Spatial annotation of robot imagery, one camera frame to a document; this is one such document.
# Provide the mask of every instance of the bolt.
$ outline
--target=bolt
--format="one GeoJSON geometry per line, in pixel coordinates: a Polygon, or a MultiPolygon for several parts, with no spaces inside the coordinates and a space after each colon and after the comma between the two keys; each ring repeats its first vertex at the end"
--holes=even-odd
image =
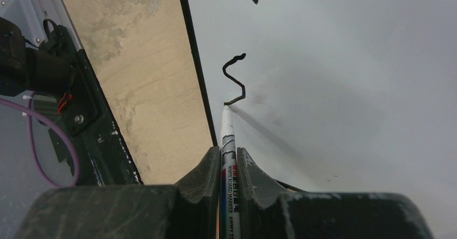
{"type": "Polygon", "coordinates": [[[81,124],[84,121],[84,117],[82,115],[77,115],[74,117],[74,122],[81,124]]]}

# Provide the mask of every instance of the red wire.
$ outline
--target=red wire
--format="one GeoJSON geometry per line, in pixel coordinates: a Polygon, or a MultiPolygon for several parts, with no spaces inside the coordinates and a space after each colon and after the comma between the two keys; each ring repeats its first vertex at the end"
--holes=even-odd
{"type": "Polygon", "coordinates": [[[62,110],[64,109],[65,105],[67,105],[68,102],[71,101],[71,100],[73,99],[73,96],[72,96],[71,93],[70,93],[70,99],[69,99],[68,101],[62,103],[62,101],[65,99],[65,97],[67,97],[66,95],[67,95],[67,94],[64,93],[64,96],[62,97],[62,99],[61,99],[61,100],[59,101],[59,103],[57,104],[57,106],[59,107],[59,109],[57,110],[57,112],[59,112],[59,114],[61,114],[61,115],[62,115],[62,110]]]}

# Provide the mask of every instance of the wooden board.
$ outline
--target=wooden board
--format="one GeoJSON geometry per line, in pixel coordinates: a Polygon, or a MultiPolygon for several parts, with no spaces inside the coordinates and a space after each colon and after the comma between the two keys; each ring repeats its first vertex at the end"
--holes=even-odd
{"type": "Polygon", "coordinates": [[[64,0],[144,183],[212,146],[179,0],[64,0]]]}

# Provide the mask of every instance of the marker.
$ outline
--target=marker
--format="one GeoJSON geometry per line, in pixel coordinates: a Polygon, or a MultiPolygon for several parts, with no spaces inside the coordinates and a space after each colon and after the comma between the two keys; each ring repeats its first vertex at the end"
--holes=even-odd
{"type": "Polygon", "coordinates": [[[237,154],[232,110],[224,106],[220,129],[221,190],[219,205],[219,238],[241,238],[238,198],[237,154]]]}

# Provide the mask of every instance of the purple cable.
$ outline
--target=purple cable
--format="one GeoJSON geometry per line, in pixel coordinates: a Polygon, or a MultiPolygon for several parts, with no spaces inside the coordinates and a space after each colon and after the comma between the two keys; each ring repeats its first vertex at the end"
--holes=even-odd
{"type": "MultiPolygon", "coordinates": [[[[35,95],[34,92],[30,94],[30,97],[33,97],[35,95]]],[[[41,115],[40,113],[32,110],[32,99],[29,99],[27,102],[27,107],[24,107],[22,105],[19,105],[17,103],[13,103],[12,101],[8,101],[5,99],[0,98],[0,105],[4,105],[10,108],[14,108],[15,110],[22,111],[27,113],[27,133],[29,135],[29,141],[30,141],[30,149],[33,154],[33,158],[35,160],[35,164],[38,167],[38,170],[40,174],[43,176],[43,178],[52,186],[55,187],[61,187],[60,185],[56,184],[55,182],[51,181],[49,177],[45,174],[43,171],[43,168],[40,165],[40,162],[38,160],[38,155],[37,151],[35,149],[35,142],[33,140],[33,130],[32,130],[32,117],[40,120],[44,124],[46,124],[48,127],[50,127],[54,132],[62,139],[64,144],[67,146],[70,155],[73,159],[73,164],[74,164],[74,176],[72,182],[68,185],[69,187],[75,186],[76,182],[78,181],[79,178],[79,159],[78,155],[76,154],[76,149],[74,148],[70,138],[65,134],[65,132],[57,126],[54,122],[52,122],[50,119],[47,117],[41,115]]]]}

